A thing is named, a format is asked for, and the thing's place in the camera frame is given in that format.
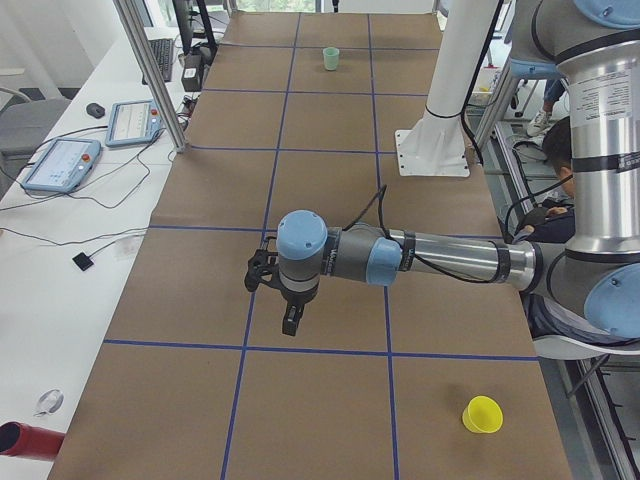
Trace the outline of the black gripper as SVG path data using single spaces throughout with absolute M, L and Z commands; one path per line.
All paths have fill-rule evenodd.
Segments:
M 296 292 L 285 288 L 281 292 L 286 301 L 285 313 L 282 320 L 282 333 L 284 335 L 295 335 L 303 316 L 305 306 L 316 296 L 316 288 Z

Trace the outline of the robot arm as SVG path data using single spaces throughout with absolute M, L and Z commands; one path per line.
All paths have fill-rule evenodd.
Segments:
M 286 299 L 282 330 L 297 331 L 323 275 L 387 286 L 402 271 L 472 283 L 508 282 L 553 299 L 617 337 L 639 334 L 639 5 L 521 1 L 513 50 L 549 60 L 568 80 L 575 232 L 564 245 L 515 245 L 389 231 L 328 228 L 287 214 L 273 279 Z

